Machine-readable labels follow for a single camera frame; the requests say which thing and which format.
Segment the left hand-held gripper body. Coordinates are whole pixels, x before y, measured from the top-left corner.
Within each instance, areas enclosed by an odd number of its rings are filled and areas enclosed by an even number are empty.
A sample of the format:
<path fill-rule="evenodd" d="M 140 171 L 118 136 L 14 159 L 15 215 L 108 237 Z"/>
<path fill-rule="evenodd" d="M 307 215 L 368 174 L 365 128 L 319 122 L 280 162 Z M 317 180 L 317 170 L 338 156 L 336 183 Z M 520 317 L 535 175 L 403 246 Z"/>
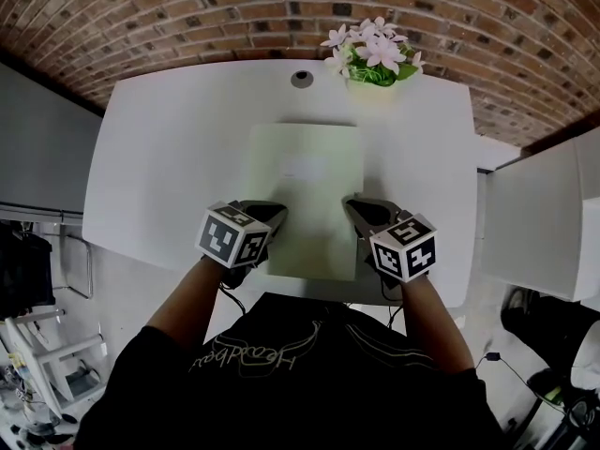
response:
<path fill-rule="evenodd" d="M 222 284 L 236 289 L 267 258 L 271 233 L 272 229 L 251 216 L 240 202 L 217 202 L 204 213 L 195 248 L 222 265 Z"/>

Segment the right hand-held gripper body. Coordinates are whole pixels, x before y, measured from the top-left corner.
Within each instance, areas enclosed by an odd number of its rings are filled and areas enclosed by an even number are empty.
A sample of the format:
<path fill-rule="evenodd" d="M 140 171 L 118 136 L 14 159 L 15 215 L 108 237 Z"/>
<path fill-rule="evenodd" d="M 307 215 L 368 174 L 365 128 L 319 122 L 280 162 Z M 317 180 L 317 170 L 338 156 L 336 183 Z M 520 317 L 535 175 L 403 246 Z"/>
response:
<path fill-rule="evenodd" d="M 437 262 L 436 237 L 437 229 L 421 214 L 369 232 L 366 242 L 372 266 L 386 290 L 430 271 Z"/>

